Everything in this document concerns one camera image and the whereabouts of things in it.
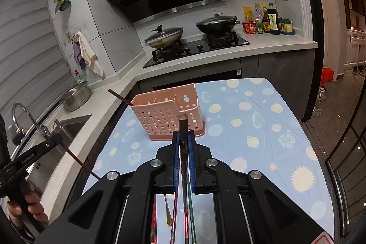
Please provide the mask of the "left hand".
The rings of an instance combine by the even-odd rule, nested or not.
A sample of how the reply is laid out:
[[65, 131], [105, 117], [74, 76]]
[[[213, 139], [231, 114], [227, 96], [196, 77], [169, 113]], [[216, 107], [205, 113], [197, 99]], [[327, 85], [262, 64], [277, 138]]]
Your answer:
[[[36, 194], [33, 184], [24, 180], [20, 183], [20, 186], [14, 191], [14, 193], [11, 193], [9, 196], [7, 209], [10, 221], [17, 230], [25, 228], [25, 224], [22, 219], [25, 210], [27, 210], [35, 220], [41, 222], [43, 226], [46, 227], [49, 225], [48, 215], [46, 215], [44, 208], [40, 203], [40, 198]], [[26, 204], [23, 207], [19, 205], [20, 199], [18, 194], [20, 193], [26, 201]]]

